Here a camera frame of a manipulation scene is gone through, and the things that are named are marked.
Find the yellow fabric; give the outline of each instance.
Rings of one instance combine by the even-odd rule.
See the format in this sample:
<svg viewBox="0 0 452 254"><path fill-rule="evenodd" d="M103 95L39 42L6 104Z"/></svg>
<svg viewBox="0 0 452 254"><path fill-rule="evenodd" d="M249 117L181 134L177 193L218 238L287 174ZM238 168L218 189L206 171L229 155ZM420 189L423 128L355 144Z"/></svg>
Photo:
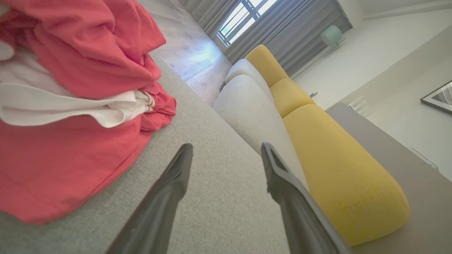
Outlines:
<svg viewBox="0 0 452 254"><path fill-rule="evenodd" d="M314 100L289 78L276 82L270 92L282 118L303 105L315 105Z"/></svg>
<svg viewBox="0 0 452 254"><path fill-rule="evenodd" d="M289 76L276 61L275 57L264 45L258 45L245 59L250 61L259 73L264 77L269 87Z"/></svg>
<svg viewBox="0 0 452 254"><path fill-rule="evenodd" d="M408 221L410 208L398 183L325 111L308 104L283 120L311 195L351 246Z"/></svg>

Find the artwork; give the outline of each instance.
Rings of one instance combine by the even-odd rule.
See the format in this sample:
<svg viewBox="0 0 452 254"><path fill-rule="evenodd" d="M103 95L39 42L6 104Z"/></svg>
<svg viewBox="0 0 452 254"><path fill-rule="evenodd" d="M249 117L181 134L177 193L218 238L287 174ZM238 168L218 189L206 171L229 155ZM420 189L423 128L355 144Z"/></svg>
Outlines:
<svg viewBox="0 0 452 254"><path fill-rule="evenodd" d="M421 103L452 115L452 81L422 98Z"/></svg>

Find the red fabric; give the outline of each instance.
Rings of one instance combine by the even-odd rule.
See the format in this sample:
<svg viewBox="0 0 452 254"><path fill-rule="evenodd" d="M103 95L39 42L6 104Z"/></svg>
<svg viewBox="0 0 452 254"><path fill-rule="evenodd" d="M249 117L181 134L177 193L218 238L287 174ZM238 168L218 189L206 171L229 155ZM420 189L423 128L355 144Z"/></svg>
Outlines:
<svg viewBox="0 0 452 254"><path fill-rule="evenodd" d="M38 127L0 122L0 209L42 224L112 183L152 132L171 122L176 101L157 82L161 72L148 55L165 38L135 0L3 3L13 9L0 18L0 40L33 50L74 95L97 99L139 89L156 102L153 112L109 129L89 116Z"/></svg>

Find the ceiling molding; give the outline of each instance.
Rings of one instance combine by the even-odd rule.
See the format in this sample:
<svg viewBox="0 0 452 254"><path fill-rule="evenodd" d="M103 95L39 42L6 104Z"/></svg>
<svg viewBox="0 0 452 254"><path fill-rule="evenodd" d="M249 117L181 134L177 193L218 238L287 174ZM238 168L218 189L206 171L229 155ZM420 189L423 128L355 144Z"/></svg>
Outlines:
<svg viewBox="0 0 452 254"><path fill-rule="evenodd" d="M421 13L426 11L434 11L440 9L452 9L452 0L439 0L435 2L412 5L409 7L392 9L389 11L382 11L378 13L374 13L371 15L367 15L363 17L363 20L371 20L371 19L382 19L406 14L414 14Z"/></svg>

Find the curtain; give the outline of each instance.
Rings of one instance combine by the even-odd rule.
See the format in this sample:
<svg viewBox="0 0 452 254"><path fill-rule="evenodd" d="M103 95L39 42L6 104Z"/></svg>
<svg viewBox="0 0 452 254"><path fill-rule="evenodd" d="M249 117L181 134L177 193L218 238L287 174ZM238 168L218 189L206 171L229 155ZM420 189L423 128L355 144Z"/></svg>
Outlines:
<svg viewBox="0 0 452 254"><path fill-rule="evenodd" d="M179 3L213 39L240 0L179 0Z"/></svg>
<svg viewBox="0 0 452 254"><path fill-rule="evenodd" d="M334 0L278 0L225 54L235 63L263 44L291 76L327 47L320 34L330 25L352 27Z"/></svg>

